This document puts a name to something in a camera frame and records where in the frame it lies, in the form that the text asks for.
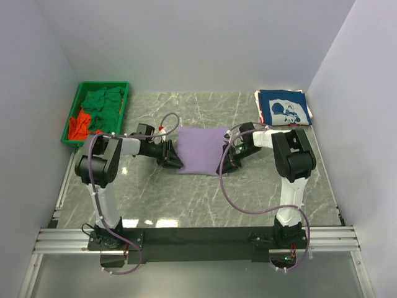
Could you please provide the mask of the purple t shirt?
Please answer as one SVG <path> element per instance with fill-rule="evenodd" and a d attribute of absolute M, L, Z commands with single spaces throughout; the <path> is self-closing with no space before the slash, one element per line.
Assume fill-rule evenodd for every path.
<path fill-rule="evenodd" d="M 177 155 L 183 166 L 177 173 L 218 176 L 216 170 L 227 131 L 227 128 L 181 127 L 177 137 Z"/>

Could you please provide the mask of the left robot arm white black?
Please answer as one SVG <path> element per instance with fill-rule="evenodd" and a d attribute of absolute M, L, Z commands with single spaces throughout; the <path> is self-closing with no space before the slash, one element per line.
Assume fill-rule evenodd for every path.
<path fill-rule="evenodd" d="M 122 155 L 143 155 L 154 158 L 159 166 L 181 169 L 183 162 L 178 157 L 168 132 L 159 131 L 161 140 L 154 141 L 155 128 L 138 124 L 136 132 L 126 136 L 90 135 L 83 152 L 75 165 L 75 173 L 91 192 L 96 213 L 91 239 L 94 243 L 115 250 L 127 237 L 123 234 L 122 216 L 117 209 L 113 182 L 118 173 Z"/>

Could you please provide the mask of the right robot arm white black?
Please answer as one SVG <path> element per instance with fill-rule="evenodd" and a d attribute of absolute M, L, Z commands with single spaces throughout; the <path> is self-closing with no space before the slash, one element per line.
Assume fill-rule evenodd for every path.
<path fill-rule="evenodd" d="M 239 134 L 232 136 L 228 130 L 224 136 L 223 152 L 216 169 L 226 200 L 238 211 L 259 215 L 276 211 L 272 240 L 281 248 L 299 239 L 302 220 L 308 221 L 303 212 L 303 195 L 311 172 L 316 168 L 316 157 L 302 129 L 274 130 L 267 125 L 255 128 L 255 122 L 245 122 L 233 128 Z M 223 176 L 242 167 L 242 159 L 262 148 L 273 150 L 276 170 L 281 177 L 280 205 L 264 211 L 243 210 L 228 197 Z"/>

